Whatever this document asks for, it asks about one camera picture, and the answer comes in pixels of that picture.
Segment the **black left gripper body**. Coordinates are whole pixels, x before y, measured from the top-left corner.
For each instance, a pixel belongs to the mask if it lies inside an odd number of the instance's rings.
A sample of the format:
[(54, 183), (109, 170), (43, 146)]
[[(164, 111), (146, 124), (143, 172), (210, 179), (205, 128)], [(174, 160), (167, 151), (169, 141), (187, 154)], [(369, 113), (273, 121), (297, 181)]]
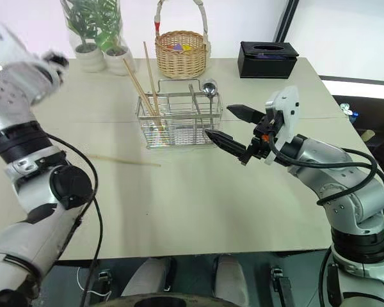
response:
[(63, 78), (69, 68), (68, 59), (59, 52), (47, 51), (41, 56), (43, 67), (41, 73), (49, 80), (52, 86), (63, 84)]

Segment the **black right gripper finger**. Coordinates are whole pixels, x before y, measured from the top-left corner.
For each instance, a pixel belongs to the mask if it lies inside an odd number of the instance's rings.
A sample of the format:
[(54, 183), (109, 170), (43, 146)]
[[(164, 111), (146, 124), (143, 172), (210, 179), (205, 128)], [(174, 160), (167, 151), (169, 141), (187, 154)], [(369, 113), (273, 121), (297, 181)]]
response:
[(238, 119), (246, 123), (253, 123), (256, 125), (266, 116), (265, 113), (242, 104), (229, 105), (227, 106), (227, 110), (229, 110)]
[(232, 136), (214, 129), (205, 129), (204, 132), (218, 148), (234, 157), (241, 158), (246, 153), (246, 147), (241, 143), (234, 141)]

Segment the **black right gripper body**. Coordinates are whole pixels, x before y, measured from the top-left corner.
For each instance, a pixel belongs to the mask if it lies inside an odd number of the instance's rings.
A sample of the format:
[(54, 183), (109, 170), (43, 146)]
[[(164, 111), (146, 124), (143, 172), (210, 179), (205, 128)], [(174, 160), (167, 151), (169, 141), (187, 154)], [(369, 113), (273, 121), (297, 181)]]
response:
[(269, 148), (269, 135), (273, 137), (277, 135), (284, 124), (284, 116), (282, 111), (277, 111), (271, 119), (260, 111), (251, 113), (247, 120), (249, 123), (255, 124), (251, 143), (243, 154), (243, 164), (247, 164), (252, 157), (257, 159), (265, 159), (271, 152)]

